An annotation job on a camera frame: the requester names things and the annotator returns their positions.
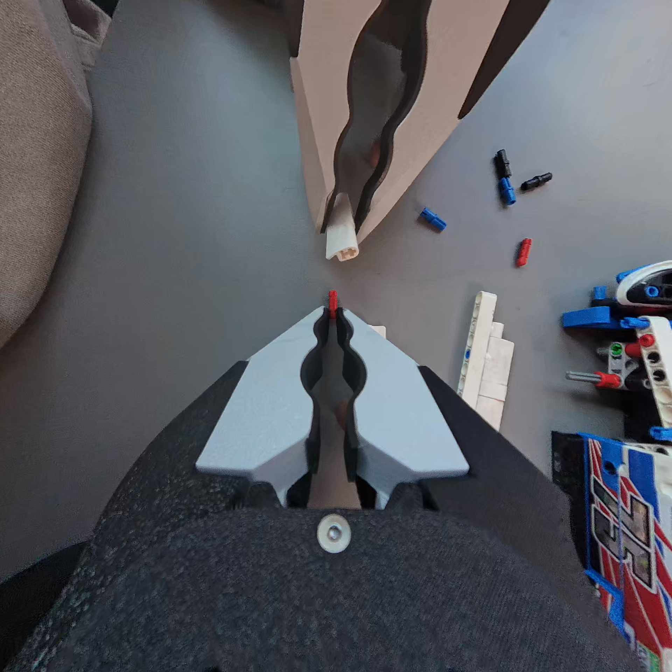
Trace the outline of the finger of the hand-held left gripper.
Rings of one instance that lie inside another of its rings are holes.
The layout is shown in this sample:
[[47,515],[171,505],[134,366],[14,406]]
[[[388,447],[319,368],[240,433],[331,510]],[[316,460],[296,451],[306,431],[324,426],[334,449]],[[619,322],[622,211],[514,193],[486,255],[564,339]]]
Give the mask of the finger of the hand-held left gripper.
[[349,123],[349,70],[357,39],[381,1],[304,1],[298,53],[290,58],[302,172],[317,232],[336,194],[335,164]]
[[380,156],[356,210],[357,240],[399,201],[458,124],[508,1],[419,1],[405,46],[399,105],[380,133]]

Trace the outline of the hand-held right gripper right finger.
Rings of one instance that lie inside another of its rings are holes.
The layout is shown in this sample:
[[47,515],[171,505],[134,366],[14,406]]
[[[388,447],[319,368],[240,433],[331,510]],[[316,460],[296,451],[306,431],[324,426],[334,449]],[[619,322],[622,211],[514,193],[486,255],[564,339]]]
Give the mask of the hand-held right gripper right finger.
[[339,308],[342,376],[351,390],[343,451],[350,481],[384,509],[401,483],[462,477],[469,465],[419,365]]

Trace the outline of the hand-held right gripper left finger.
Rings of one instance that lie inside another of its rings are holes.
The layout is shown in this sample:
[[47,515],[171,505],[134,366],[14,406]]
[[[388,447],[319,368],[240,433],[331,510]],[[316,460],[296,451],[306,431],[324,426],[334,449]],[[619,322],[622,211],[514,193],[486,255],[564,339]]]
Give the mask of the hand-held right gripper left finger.
[[288,506],[292,487],[319,464],[313,389],[322,376],[329,319],[327,308],[317,308],[246,361],[197,458],[199,472],[268,483]]

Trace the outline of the white beam and panel assembly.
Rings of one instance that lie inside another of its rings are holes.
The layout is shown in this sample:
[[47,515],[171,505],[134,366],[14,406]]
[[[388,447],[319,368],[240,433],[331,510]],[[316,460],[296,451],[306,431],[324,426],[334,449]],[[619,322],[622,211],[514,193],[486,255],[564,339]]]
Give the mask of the white beam and panel assembly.
[[503,338],[503,324],[495,320],[497,295],[475,297],[457,394],[477,414],[500,430],[515,345]]

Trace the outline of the white curved panel brick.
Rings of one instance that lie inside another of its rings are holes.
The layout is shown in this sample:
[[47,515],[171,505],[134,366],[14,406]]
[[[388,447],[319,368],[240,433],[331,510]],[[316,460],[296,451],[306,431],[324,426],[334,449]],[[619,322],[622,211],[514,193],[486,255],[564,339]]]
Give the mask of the white curved panel brick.
[[354,215],[348,194],[341,192],[335,198],[326,229],[327,260],[350,261],[359,254]]

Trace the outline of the grey desk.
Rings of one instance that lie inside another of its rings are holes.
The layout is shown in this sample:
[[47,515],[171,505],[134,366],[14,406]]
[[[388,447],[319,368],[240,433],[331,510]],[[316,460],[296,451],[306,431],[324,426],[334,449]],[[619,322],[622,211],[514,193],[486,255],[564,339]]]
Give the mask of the grey desk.
[[501,431],[539,469],[552,430],[620,432],[617,395],[565,380],[597,366],[559,319],[671,258],[670,1],[552,1],[344,264],[325,260],[308,212],[276,14],[122,1],[89,87],[62,256],[1,351],[2,579],[86,539],[164,426],[332,288],[451,385],[475,295],[496,293],[516,345]]

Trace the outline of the toy brick race car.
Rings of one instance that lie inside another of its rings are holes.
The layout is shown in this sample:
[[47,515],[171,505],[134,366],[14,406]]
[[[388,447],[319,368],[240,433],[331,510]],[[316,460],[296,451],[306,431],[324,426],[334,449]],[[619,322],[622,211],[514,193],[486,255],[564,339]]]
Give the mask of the toy brick race car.
[[623,392],[624,437],[552,434],[552,479],[575,506],[575,543],[603,609],[646,671],[671,670],[671,261],[616,276],[562,315],[603,330],[605,370],[567,380]]

